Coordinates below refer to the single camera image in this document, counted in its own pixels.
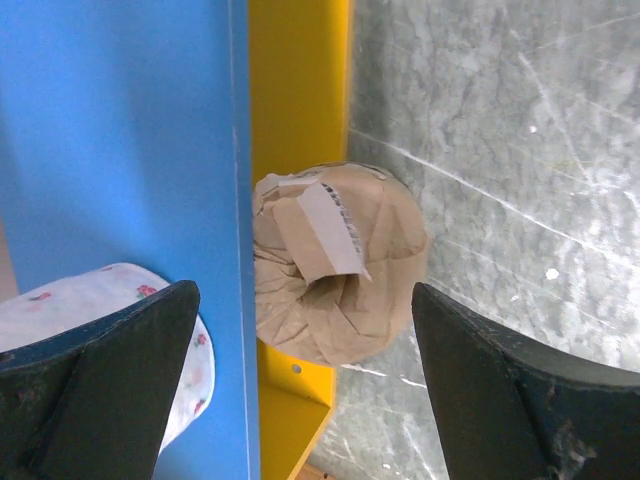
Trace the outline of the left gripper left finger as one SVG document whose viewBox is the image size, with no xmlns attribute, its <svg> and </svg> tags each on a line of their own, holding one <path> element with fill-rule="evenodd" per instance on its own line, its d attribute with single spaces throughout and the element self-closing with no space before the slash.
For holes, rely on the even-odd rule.
<svg viewBox="0 0 640 480">
<path fill-rule="evenodd" d="M 200 303 L 179 281 L 1 354 L 4 479 L 149 479 Z"/>
</svg>

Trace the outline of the white dotted toilet paper roll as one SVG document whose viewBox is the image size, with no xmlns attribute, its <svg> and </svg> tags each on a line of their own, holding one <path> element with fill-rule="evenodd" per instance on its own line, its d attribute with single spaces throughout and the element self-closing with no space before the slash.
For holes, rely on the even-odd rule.
<svg viewBox="0 0 640 480">
<path fill-rule="evenodd" d="M 169 282 L 131 263 L 115 263 L 59 279 L 1 303 L 1 350 L 61 334 L 122 310 Z M 209 406 L 215 357 L 209 332 L 196 318 L 161 447 L 166 448 Z"/>
</svg>

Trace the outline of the beige paper roll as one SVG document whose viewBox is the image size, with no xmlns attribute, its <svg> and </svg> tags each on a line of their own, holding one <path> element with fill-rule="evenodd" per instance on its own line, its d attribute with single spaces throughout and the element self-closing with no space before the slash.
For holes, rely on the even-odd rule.
<svg viewBox="0 0 640 480">
<path fill-rule="evenodd" d="M 337 367 L 380 353 L 407 327 L 430 239 L 389 171 L 345 162 L 269 174 L 252 202 L 261 341 Z"/>
</svg>

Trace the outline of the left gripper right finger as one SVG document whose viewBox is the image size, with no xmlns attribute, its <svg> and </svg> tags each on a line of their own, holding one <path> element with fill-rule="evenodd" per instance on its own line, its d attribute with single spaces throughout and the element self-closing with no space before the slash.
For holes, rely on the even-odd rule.
<svg viewBox="0 0 640 480">
<path fill-rule="evenodd" d="M 638 478 L 638 373 L 554 349 L 427 284 L 412 313 L 450 478 Z"/>
</svg>

